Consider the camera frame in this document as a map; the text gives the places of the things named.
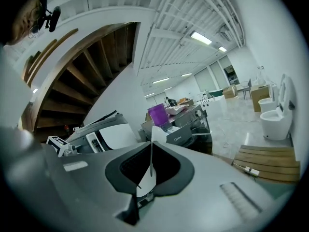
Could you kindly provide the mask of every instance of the white toilet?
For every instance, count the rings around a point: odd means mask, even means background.
[[[289,109],[292,81],[283,74],[278,97],[278,107],[260,115],[263,135],[271,140],[284,140],[292,123],[292,111]]]
[[[271,83],[269,84],[268,88],[270,98],[259,100],[262,113],[268,112],[270,110],[275,110],[276,107],[278,106],[279,90],[277,85]]]

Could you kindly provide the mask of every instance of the staircase underside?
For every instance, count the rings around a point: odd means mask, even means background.
[[[100,95],[132,62],[135,31],[136,23],[124,24],[104,37],[97,37],[67,62],[44,97],[28,107],[35,138],[40,142],[50,135],[66,138],[66,125],[69,133],[82,125]]]

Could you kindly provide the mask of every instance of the box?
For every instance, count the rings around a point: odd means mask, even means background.
[[[222,94],[224,95],[226,99],[237,96],[236,86],[232,84],[230,87],[224,88]]]
[[[253,108],[255,112],[260,112],[261,107],[259,100],[269,97],[268,86],[256,85],[251,87],[251,97],[253,102]]]

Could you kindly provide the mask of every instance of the wooden staircase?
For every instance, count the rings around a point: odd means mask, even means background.
[[[135,31],[136,23],[105,26],[61,58],[25,116],[28,130],[40,142],[50,135],[66,138],[64,126],[71,134],[82,125],[100,95],[132,62]]]

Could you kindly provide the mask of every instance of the fluorescent light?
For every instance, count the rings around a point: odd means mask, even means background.
[[[169,80],[169,78],[165,78],[165,79],[162,79],[162,80],[159,80],[159,81],[155,81],[153,83],[159,83],[159,82],[163,82],[163,81],[166,81],[166,80]]]
[[[184,75],[182,75],[182,76],[188,76],[188,75],[192,75],[192,73],[184,74]]]
[[[226,49],[223,47],[223,46],[220,46],[219,47],[219,50],[223,51],[223,52],[226,52]]]
[[[155,93],[149,94],[149,95],[145,95],[145,97],[150,96],[150,95],[154,95]]]
[[[205,36],[203,36],[203,35],[201,35],[201,34],[199,34],[197,32],[194,32],[193,34],[191,34],[191,37],[193,39],[201,41],[201,42],[203,42],[205,44],[210,44],[212,42],[210,39],[207,39]]]

